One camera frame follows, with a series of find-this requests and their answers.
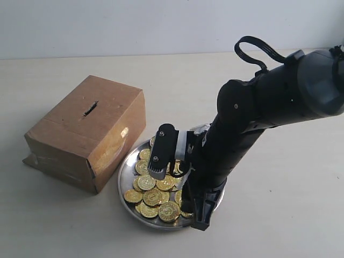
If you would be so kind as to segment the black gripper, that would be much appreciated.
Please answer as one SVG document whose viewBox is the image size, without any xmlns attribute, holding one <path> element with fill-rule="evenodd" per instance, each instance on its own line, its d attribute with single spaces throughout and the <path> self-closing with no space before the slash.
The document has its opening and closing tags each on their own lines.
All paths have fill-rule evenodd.
<svg viewBox="0 0 344 258">
<path fill-rule="evenodd" d="M 181 210 L 193 213 L 191 227 L 205 231 L 223 196 L 227 177 L 216 175 L 219 147 L 209 146 L 211 125 L 201 125 L 189 131 L 178 131 L 174 158 L 180 160 L 177 184 L 182 189 Z"/>
</svg>

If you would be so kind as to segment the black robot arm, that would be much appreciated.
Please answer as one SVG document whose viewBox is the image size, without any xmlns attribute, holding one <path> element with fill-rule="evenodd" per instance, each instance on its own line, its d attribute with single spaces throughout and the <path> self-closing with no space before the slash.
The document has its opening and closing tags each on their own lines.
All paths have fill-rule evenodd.
<svg viewBox="0 0 344 258">
<path fill-rule="evenodd" d="M 191 227 L 209 227 L 229 174 L 265 130 L 342 113 L 343 52 L 337 47 L 297 51 L 250 81 L 229 80 L 209 128 L 174 132 L 176 156 L 188 176 L 181 209 L 192 214 Z"/>
</svg>

